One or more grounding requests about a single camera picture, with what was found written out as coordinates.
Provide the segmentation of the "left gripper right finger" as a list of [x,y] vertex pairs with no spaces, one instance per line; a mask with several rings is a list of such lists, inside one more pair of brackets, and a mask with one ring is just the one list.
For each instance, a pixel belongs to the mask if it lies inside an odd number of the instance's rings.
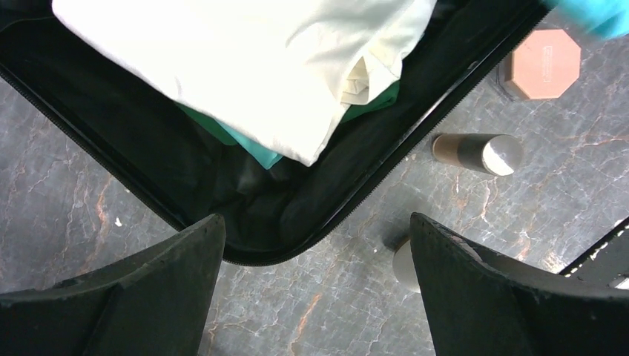
[[628,291],[566,278],[410,218],[437,355],[626,355]]

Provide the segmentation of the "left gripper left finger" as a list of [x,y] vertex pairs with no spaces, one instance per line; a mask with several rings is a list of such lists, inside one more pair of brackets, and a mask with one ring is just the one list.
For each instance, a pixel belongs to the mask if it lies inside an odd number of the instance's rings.
[[225,245],[211,215],[45,290],[1,296],[3,355],[195,355]]

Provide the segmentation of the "light aqua shirt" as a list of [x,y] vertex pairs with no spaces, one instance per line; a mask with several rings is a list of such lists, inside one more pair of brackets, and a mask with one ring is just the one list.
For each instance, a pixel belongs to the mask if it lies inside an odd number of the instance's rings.
[[278,163],[283,156],[277,152],[274,152],[261,144],[255,142],[252,139],[249,139],[244,134],[230,128],[226,124],[218,121],[217,124],[225,130],[227,134],[231,136],[231,138],[237,142],[242,148],[244,148],[256,161],[266,170],[272,168],[276,163]]

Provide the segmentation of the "dark green shirt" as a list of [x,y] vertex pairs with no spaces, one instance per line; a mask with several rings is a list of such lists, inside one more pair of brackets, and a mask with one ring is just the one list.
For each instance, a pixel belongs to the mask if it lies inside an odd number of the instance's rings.
[[[365,105],[350,105],[343,112],[343,117],[340,121],[340,124],[349,122],[365,113],[389,107],[396,102],[398,92],[399,82],[394,82],[380,95],[375,97],[371,102]],[[194,109],[188,108],[187,106],[177,102],[176,106],[180,110],[182,110],[190,119],[194,120],[198,125],[204,128],[207,132],[209,132],[224,145],[257,145],[257,142],[231,129],[229,126],[222,125],[221,122],[218,122],[210,116],[206,116],[203,113],[197,112]]]

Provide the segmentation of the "white shirt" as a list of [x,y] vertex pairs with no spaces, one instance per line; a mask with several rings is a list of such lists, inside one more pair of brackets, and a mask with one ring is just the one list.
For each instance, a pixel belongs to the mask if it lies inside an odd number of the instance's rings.
[[350,105],[402,76],[434,1],[54,1],[55,17],[169,99],[306,166]]

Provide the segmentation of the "teal shorts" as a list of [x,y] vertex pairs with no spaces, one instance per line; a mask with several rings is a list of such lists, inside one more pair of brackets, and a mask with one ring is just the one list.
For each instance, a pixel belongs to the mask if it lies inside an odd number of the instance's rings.
[[628,34],[628,1],[625,0],[547,0],[586,33],[600,39],[615,39]]

